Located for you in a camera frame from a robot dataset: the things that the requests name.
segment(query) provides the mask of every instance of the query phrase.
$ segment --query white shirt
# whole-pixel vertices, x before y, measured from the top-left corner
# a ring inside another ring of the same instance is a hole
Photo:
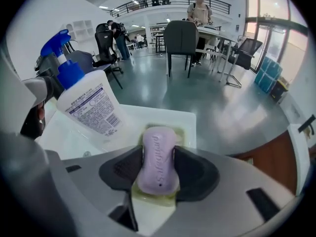
[[[144,38],[141,35],[138,35],[136,39],[138,42],[142,42]]]

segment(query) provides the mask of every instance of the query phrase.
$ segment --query wooden cabinet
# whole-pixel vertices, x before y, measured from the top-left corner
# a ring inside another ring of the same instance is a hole
[[[297,168],[293,145],[286,131],[274,140],[235,158],[251,162],[255,167],[296,194]]]

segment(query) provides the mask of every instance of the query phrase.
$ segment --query railing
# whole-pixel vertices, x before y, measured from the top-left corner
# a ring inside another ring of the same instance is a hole
[[[147,7],[168,6],[168,5],[174,5],[174,4],[189,6],[191,3],[194,3],[194,2],[195,0],[135,0],[111,10],[110,14],[116,18],[122,15],[125,15],[127,13],[137,11],[139,9],[143,9]],[[219,0],[204,0],[204,3],[210,6],[210,8],[213,11],[218,11],[224,14],[230,13],[231,5],[226,2],[222,2]]]

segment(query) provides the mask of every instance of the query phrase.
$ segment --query gray floor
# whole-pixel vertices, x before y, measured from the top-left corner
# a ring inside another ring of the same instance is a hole
[[[241,89],[218,82],[210,74],[209,60],[184,71],[185,59],[172,58],[172,77],[165,74],[165,54],[135,50],[130,61],[120,62],[124,74],[112,76],[110,85],[121,104],[192,112],[197,116],[197,148],[229,155],[261,146],[283,133],[288,121],[271,97],[253,83],[255,75],[237,67],[233,74]]]

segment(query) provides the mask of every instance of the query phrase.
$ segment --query purple soap bar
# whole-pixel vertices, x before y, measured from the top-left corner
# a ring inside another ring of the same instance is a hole
[[[174,169],[175,132],[165,126],[148,128],[143,136],[144,163],[137,178],[138,187],[152,195],[170,195],[179,186]]]

